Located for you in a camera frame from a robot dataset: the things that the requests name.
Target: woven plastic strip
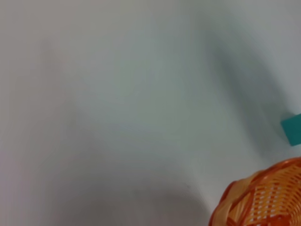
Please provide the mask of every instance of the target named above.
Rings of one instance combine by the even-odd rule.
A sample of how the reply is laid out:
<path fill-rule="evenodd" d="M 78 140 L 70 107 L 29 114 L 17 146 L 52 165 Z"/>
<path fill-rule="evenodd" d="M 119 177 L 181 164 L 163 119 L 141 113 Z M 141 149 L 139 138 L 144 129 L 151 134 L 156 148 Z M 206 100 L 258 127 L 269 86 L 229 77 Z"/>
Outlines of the woven plastic strip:
<path fill-rule="evenodd" d="M 301 226 L 301 158 L 232 182 L 209 226 Z"/>

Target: orange woven basket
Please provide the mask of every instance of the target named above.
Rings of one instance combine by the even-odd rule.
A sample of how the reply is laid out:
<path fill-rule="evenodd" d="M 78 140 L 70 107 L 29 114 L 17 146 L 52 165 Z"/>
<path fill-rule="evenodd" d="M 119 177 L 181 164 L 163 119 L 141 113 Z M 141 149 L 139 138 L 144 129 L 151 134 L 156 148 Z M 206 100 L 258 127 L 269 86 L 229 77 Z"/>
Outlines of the orange woven basket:
<path fill-rule="evenodd" d="M 301 158 L 232 182 L 209 226 L 301 226 Z"/>

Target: white background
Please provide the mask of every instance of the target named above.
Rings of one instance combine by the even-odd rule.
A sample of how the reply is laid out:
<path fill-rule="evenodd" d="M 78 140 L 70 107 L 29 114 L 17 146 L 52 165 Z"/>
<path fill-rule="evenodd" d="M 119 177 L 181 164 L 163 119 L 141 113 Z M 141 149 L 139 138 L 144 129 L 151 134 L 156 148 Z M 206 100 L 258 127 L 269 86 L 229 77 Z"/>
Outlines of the white background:
<path fill-rule="evenodd" d="M 301 112 L 300 10 L 2 0 L 1 223 L 207 224 L 231 181 L 299 155 L 279 122 Z"/>

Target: teal object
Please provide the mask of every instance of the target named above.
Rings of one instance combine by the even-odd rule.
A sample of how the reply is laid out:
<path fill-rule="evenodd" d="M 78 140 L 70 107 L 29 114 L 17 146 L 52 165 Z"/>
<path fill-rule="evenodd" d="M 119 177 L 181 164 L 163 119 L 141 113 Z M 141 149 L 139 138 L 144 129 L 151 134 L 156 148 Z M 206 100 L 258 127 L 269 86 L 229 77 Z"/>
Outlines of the teal object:
<path fill-rule="evenodd" d="M 301 144 L 301 114 L 281 122 L 282 128 L 291 146 Z"/>

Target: basket rim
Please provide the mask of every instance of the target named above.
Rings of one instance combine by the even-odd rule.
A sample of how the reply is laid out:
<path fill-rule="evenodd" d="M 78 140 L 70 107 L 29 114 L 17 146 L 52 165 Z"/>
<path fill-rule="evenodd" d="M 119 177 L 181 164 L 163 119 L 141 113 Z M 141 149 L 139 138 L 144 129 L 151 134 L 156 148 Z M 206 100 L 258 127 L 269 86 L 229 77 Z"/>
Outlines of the basket rim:
<path fill-rule="evenodd" d="M 279 170 L 282 170 L 282 169 L 285 169 L 285 168 L 287 168 L 287 167 L 291 166 L 292 164 L 295 164 L 299 161 L 301 161 L 301 157 L 295 157 L 295 158 L 291 158 L 291 159 L 287 159 L 287 160 L 278 162 L 278 163 L 272 165 L 271 167 L 269 167 L 267 169 L 258 171 L 258 174 L 252 179 L 252 181 L 251 181 L 250 185 L 248 186 L 248 188 L 237 199 L 235 199 L 232 202 L 232 205 L 230 207 L 229 212 L 232 211 L 241 202 L 241 200 L 245 198 L 246 195 L 252 194 L 255 190 L 255 187 L 258 184 L 262 183 L 264 180 L 269 179 L 269 176 L 273 175 L 275 172 L 277 172 Z M 213 213 L 210 217 L 209 226 L 212 226 L 212 221 L 213 221 L 213 218 L 215 217 L 215 214 L 216 214 L 216 211 L 217 211 L 218 207 L 227 198 L 227 195 L 228 195 L 230 189 L 232 188 L 232 186 L 236 182 L 237 181 L 233 181 L 231 184 L 228 185 L 228 187 L 224 191 L 224 193 L 223 193 L 223 195 L 220 199 L 219 204 L 214 209 L 214 211 L 213 211 Z M 240 218 L 238 219 L 237 226 L 243 225 L 244 220 L 246 219 L 246 215 L 251 210 L 252 203 L 253 203 L 253 195 L 250 195 L 250 197 L 248 198 L 248 200 L 246 202 L 246 207 L 245 207 L 243 213 L 241 214 Z"/>

